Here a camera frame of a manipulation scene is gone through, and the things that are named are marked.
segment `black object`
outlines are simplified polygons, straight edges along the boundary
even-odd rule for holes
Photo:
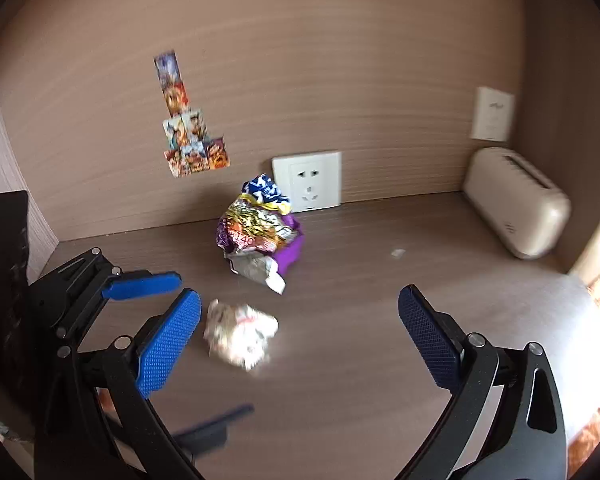
[[[193,460],[222,446],[227,424],[253,407],[171,435],[138,385],[141,349],[192,291],[184,289],[165,315],[147,320],[135,336],[78,352],[109,298],[133,297],[138,288],[163,292],[179,286],[179,277],[122,272],[94,248],[27,287],[26,211],[26,193],[0,195],[0,395],[6,398],[0,420],[21,434],[34,429],[36,478],[201,479]],[[137,283],[143,285],[130,287]],[[565,478],[560,401],[538,343],[512,350],[493,347],[477,333],[465,335],[414,285],[400,293],[398,314],[452,398],[397,480]],[[504,386],[500,405],[478,458],[454,471],[490,388],[498,385]],[[121,424],[103,414],[96,387],[109,389]],[[135,450],[146,472],[122,460],[115,439]],[[10,476],[13,469],[0,453],[0,478],[17,478]]]

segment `silver screw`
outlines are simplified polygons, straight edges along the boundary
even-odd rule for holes
[[[477,334],[475,332],[469,334],[469,337],[467,339],[469,340],[469,343],[471,343],[472,346],[478,348],[482,348],[486,343],[485,338],[483,338],[480,334]]]
[[[65,357],[67,357],[70,353],[71,353],[71,348],[69,348],[68,346],[61,346],[58,349],[58,352],[56,352],[58,354],[58,357],[61,359],[64,359]]]
[[[540,343],[529,343],[529,350],[531,350],[532,354],[542,355],[544,350],[540,346]]]
[[[128,335],[121,335],[118,339],[116,339],[113,343],[118,350],[124,350],[129,348],[131,344],[131,338]]]

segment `crumpled white paper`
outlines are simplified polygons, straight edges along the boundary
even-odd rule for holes
[[[251,370],[266,355],[268,340],[278,331],[275,317],[244,304],[209,304],[204,338],[209,355]]]

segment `electrical outlet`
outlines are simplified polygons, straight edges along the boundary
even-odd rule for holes
[[[340,205],[340,152],[277,156],[272,163],[273,178],[293,211]]]
[[[513,105],[512,94],[481,86],[475,99],[472,139],[497,140],[509,138]]]

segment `dark blue gripper pad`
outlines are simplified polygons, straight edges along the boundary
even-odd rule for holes
[[[171,373],[182,349],[200,322],[200,297],[185,288],[160,320],[160,326],[139,349],[136,386],[148,399],[160,390]]]
[[[456,393],[460,378],[460,355],[435,319],[436,311],[414,285],[400,291],[398,314],[440,388]]]
[[[121,279],[111,282],[102,290],[102,297],[107,300],[131,300],[171,292],[180,288],[181,284],[182,279],[177,272],[164,272],[131,279],[125,279],[123,274]]]

